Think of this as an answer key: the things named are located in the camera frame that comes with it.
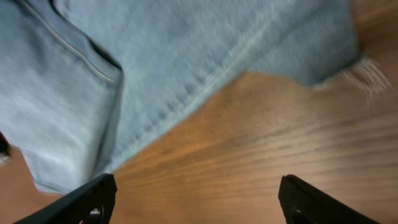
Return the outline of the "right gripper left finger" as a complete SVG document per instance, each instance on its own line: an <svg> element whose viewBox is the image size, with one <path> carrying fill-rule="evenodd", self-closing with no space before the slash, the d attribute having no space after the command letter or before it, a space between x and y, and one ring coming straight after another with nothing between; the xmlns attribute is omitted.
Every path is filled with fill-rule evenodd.
<svg viewBox="0 0 398 224"><path fill-rule="evenodd" d="M15 224L108 224L116 192L114 175L102 174Z"/></svg>

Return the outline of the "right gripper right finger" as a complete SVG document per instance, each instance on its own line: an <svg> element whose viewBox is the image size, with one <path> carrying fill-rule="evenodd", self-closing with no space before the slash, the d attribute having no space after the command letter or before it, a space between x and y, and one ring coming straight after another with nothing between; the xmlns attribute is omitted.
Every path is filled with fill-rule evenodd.
<svg viewBox="0 0 398 224"><path fill-rule="evenodd" d="M278 199L287 224L378 224L295 175L281 178Z"/></svg>

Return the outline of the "light blue denim jeans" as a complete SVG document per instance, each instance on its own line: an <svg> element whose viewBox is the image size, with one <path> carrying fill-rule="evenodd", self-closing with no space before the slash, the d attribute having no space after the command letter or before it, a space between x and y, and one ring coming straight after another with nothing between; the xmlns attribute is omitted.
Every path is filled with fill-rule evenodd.
<svg viewBox="0 0 398 224"><path fill-rule="evenodd" d="M35 186L112 173L247 70L388 81L340 0L1 2L1 132Z"/></svg>

